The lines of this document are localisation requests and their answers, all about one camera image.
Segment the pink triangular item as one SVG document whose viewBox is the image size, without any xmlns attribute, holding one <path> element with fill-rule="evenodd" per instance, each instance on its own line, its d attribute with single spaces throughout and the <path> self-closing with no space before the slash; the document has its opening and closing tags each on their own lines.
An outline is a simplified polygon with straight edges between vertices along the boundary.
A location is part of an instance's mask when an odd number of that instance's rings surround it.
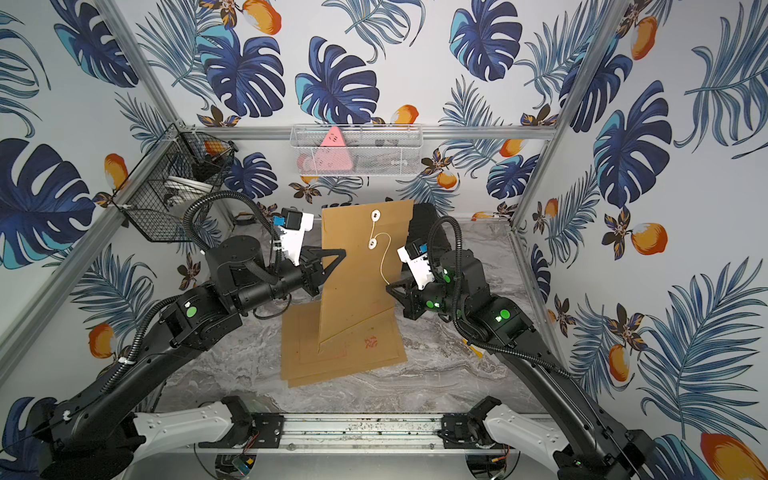
<svg viewBox="0 0 768 480">
<path fill-rule="evenodd" d="M 329 129 L 319 147 L 311 149 L 297 159 L 299 171 L 307 174 L 351 172 L 354 161 L 347 148 L 341 129 Z"/>
</svg>

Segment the white work glove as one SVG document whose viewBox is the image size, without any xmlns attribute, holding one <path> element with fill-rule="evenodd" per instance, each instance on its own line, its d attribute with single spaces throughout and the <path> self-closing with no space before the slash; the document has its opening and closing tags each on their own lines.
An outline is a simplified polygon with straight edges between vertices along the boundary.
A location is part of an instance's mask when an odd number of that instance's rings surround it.
<svg viewBox="0 0 768 480">
<path fill-rule="evenodd" d="M 463 339 L 462 342 L 479 359 L 482 359 L 484 357 L 484 352 L 481 349 L 478 349 L 475 346 L 473 346 L 468 340 Z"/>
</svg>

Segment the black plastic tool case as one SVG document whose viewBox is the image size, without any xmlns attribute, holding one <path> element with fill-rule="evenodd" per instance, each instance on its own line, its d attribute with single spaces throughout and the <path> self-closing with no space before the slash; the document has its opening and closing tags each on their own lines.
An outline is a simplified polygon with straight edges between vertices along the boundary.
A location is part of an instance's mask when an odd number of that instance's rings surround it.
<svg viewBox="0 0 768 480">
<path fill-rule="evenodd" d="M 425 243 L 431 227 L 439 218 L 438 211 L 432 203 L 415 203 L 413 205 L 412 219 L 409 222 L 407 242 L 411 243 L 421 240 Z M 451 250 L 452 245 L 443 226 L 439 227 L 433 245 L 437 255 L 442 255 Z"/>
</svg>

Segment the brown kraft file bag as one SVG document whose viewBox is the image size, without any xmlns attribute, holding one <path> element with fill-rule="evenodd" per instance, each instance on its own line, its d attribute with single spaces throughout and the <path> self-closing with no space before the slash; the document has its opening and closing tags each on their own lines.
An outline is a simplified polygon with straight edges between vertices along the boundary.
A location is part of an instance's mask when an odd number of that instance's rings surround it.
<svg viewBox="0 0 768 480">
<path fill-rule="evenodd" d="M 386 287 L 401 277 L 397 250 L 406 243 L 412 200 L 327 208 L 322 213 L 322 247 L 343 250 L 322 289 L 319 340 L 329 342 L 383 313 L 395 300 Z"/>
</svg>

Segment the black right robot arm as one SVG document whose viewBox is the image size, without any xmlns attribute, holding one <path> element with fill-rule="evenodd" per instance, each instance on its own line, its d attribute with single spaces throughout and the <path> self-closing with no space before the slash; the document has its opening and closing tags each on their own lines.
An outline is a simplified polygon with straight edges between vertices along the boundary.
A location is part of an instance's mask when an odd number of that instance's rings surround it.
<svg viewBox="0 0 768 480">
<path fill-rule="evenodd" d="M 521 308 L 492 292 L 483 264 L 464 248 L 455 218 L 412 223 L 398 254 L 409 272 L 386 290 L 405 317 L 417 320 L 432 312 L 452 324 L 469 345 L 497 356 L 515 373 L 555 423 L 549 428 L 520 418 L 487 397 L 467 415 L 469 443 L 512 447 L 560 479 L 651 478 L 655 442 L 591 399 Z"/>
</svg>

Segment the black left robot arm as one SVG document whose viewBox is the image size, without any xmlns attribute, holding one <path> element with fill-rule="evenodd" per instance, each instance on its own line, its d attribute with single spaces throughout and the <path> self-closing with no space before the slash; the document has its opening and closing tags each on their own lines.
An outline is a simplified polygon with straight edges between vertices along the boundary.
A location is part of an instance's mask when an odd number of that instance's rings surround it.
<svg viewBox="0 0 768 480">
<path fill-rule="evenodd" d="M 247 205 L 270 234 L 271 262 L 254 237 L 232 236 L 216 247 L 201 237 L 196 226 L 200 211 L 224 199 Z M 346 252 L 304 245 L 303 234 L 312 224 L 291 209 L 268 219 L 238 192 L 216 191 L 192 201 L 182 226 L 204 253 L 209 281 L 153 305 L 139 321 L 126 355 L 83 391 L 40 414 L 34 433 L 42 443 L 39 477 L 116 477 L 151 443 L 139 430 L 134 409 L 153 390 L 241 327 L 259 307 L 289 302 L 299 289 L 318 295 Z"/>
</svg>

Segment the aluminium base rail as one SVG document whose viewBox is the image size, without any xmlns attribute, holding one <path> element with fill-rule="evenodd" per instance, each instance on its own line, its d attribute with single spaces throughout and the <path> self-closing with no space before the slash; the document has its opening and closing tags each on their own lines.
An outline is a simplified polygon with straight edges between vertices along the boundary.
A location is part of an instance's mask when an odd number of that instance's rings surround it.
<svg viewBox="0 0 768 480">
<path fill-rule="evenodd" d="M 174 413 L 138 413 L 123 422 L 143 442 L 136 459 L 182 447 L 251 453 L 349 453 L 353 450 L 450 451 L 506 446 L 525 453 L 549 454 L 574 447 L 596 449 L 604 431 L 595 421 L 577 422 L 569 438 L 548 418 L 519 414 L 505 405 L 487 412 L 459 414 L 271 414 L 236 420 L 220 403 Z"/>
</svg>

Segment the brown file bag stack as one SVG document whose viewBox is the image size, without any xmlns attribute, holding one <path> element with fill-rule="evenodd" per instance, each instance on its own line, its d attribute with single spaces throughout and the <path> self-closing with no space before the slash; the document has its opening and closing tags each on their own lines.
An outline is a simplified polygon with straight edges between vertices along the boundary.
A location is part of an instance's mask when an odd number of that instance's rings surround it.
<svg viewBox="0 0 768 480">
<path fill-rule="evenodd" d="M 293 305 L 282 316 L 281 378 L 291 388 L 407 361 L 395 312 L 389 309 L 324 343 L 320 304 Z"/>
</svg>

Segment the clear wall shelf basket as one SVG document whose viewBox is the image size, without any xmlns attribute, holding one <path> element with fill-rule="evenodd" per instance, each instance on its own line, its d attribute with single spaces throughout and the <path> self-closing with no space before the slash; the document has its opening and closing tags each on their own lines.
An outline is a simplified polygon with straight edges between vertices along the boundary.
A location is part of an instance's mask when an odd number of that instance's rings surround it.
<svg viewBox="0 0 768 480">
<path fill-rule="evenodd" d="M 321 125 L 299 124 L 291 129 L 290 145 L 301 154 L 320 146 L 333 126 L 338 126 L 354 161 L 351 172 L 309 176 L 407 176 L 421 171 L 423 129 L 418 124 Z"/>
</svg>

